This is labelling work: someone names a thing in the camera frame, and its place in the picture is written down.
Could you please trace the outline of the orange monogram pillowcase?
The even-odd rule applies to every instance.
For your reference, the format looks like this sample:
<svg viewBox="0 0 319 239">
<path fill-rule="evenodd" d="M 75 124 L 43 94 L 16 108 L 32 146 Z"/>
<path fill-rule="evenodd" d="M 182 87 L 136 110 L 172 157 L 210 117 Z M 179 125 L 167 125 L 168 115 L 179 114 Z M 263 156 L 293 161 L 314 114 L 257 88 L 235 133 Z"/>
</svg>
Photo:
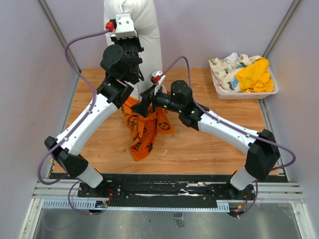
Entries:
<svg viewBox="0 0 319 239">
<path fill-rule="evenodd" d="M 173 134 L 175 127 L 167 116 L 167 110 L 158 108 L 154 113 L 149 111 L 145 118 L 132 111 L 131 107 L 139 101 L 129 97 L 121 107 L 124 122 L 131 131 L 133 141 L 130 152 L 134 161 L 141 161 L 149 156 L 159 134 Z"/>
</svg>

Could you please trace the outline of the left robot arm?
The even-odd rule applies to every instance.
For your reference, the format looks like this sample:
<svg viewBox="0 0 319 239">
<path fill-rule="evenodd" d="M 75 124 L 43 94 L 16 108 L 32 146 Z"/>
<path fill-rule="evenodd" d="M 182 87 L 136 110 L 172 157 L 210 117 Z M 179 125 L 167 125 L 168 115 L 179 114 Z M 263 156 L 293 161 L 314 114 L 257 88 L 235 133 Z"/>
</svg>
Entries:
<svg viewBox="0 0 319 239">
<path fill-rule="evenodd" d="M 93 99 L 64 132 L 57 137 L 49 136 L 44 142 L 53 159 L 69 176 L 86 183 L 96 197 L 106 193 L 107 185 L 103 176 L 80 153 L 98 127 L 129 98 L 133 85 L 143 79 L 139 53 L 144 49 L 139 38 L 112 37 L 111 40 L 113 44 L 104 50 L 100 63 L 106 76 L 93 91 Z"/>
</svg>

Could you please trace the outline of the white pillow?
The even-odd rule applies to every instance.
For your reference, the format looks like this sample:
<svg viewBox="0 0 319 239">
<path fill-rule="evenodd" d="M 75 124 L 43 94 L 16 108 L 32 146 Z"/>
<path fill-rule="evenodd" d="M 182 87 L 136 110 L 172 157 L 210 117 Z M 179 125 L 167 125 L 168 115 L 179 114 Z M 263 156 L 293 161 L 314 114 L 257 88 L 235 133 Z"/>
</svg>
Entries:
<svg viewBox="0 0 319 239">
<path fill-rule="evenodd" d="M 144 80 L 132 85 L 131 97 L 140 100 L 140 94 L 152 86 L 149 76 L 162 70 L 160 31 L 156 7 L 153 0 L 106 0 L 104 1 L 104 23 L 116 15 L 129 13 L 144 51 L 140 53 L 143 62 L 140 70 Z"/>
</svg>

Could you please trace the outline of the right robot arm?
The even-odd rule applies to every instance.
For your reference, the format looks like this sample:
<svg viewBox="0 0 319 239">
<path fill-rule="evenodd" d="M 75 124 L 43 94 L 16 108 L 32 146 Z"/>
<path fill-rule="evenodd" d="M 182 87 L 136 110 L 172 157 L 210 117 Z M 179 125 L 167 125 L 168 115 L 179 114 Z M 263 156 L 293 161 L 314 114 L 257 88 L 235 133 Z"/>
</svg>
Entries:
<svg viewBox="0 0 319 239">
<path fill-rule="evenodd" d="M 169 93 L 153 85 L 141 96 L 141 102 L 131 107 L 133 112 L 147 117 L 151 107 L 153 110 L 162 108 L 178 113 L 179 120 L 185 126 L 217 136 L 246 155 L 245 165 L 231 176 L 222 188 L 221 196 L 238 199 L 254 181 L 267 179 L 280 158 L 272 132 L 245 129 L 218 116 L 195 102 L 192 89 L 183 80 L 174 81 Z"/>
</svg>

